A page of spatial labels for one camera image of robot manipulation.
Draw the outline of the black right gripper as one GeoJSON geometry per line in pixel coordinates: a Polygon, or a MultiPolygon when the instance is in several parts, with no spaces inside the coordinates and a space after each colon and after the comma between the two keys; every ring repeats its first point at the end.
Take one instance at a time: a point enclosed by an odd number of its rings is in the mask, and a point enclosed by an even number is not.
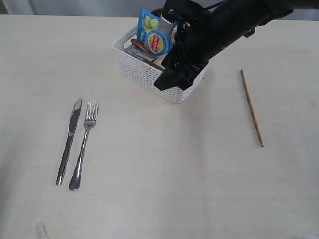
{"type": "Polygon", "coordinates": [[[224,1],[203,7],[193,0],[167,0],[162,16],[178,27],[174,47],[162,62],[165,70],[154,86],[160,91],[186,90],[224,47],[224,1]]]}

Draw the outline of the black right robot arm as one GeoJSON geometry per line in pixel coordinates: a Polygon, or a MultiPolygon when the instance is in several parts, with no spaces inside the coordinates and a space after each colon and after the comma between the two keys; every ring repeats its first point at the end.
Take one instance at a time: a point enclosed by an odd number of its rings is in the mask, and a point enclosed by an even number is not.
{"type": "Polygon", "coordinates": [[[212,57],[242,36],[254,34],[257,26],[295,9],[318,7],[317,0],[222,0],[210,7],[191,0],[167,0],[162,17],[178,23],[177,35],[154,86],[161,91],[173,87],[186,90],[212,57]]]}

